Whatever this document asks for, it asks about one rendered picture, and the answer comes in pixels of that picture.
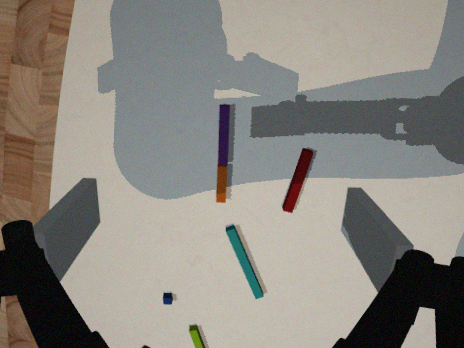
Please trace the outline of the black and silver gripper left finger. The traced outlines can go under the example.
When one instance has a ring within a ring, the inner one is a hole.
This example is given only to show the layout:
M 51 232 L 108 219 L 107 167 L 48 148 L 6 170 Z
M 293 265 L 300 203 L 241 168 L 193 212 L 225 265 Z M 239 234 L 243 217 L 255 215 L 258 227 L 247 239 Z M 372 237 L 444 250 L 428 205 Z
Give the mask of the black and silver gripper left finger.
M 0 305 L 17 295 L 38 348 L 109 348 L 60 283 L 99 224 L 97 179 L 82 178 L 34 226 L 1 228 Z

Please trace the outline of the turquoise rod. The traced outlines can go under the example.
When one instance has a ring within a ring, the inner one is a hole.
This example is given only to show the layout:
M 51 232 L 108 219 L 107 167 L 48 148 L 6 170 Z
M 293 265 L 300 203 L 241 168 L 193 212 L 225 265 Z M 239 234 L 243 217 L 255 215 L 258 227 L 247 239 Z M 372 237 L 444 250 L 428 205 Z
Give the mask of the turquoise rod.
M 231 225 L 226 227 L 226 233 L 255 296 L 255 299 L 264 297 L 261 286 L 258 282 L 258 279 L 255 275 L 255 272 L 252 268 L 235 226 Z

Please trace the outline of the orange rod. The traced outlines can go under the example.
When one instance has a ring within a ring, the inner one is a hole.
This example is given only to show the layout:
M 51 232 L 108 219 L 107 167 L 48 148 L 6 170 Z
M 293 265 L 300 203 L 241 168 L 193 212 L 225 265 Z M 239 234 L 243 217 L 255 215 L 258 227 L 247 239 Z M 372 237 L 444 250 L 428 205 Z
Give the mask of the orange rod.
M 227 165 L 217 166 L 216 202 L 226 203 Z

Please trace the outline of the small blue cube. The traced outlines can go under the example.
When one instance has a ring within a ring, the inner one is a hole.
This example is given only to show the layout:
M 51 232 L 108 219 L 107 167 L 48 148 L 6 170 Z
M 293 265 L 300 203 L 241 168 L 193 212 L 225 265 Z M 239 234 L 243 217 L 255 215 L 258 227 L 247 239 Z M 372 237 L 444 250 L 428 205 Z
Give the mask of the small blue cube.
M 172 293 L 164 293 L 163 295 L 164 305 L 172 305 L 172 301 L 173 301 Z

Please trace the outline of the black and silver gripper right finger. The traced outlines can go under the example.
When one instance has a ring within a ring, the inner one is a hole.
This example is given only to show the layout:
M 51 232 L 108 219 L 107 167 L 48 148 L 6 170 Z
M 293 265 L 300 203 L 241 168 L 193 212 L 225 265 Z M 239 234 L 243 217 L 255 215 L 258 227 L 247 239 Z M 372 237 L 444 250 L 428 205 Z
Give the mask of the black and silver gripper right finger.
M 449 266 L 413 250 L 358 187 L 348 187 L 341 232 L 378 294 L 332 348 L 401 348 L 420 307 L 435 309 L 436 348 L 464 348 L 464 257 Z

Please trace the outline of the purple rod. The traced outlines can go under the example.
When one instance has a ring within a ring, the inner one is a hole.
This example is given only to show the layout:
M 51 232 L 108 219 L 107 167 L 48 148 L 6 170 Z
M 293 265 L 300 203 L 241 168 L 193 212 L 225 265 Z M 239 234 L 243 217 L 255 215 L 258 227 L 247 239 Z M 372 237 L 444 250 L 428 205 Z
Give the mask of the purple rod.
M 229 114 L 230 105 L 220 105 L 218 165 L 228 165 Z

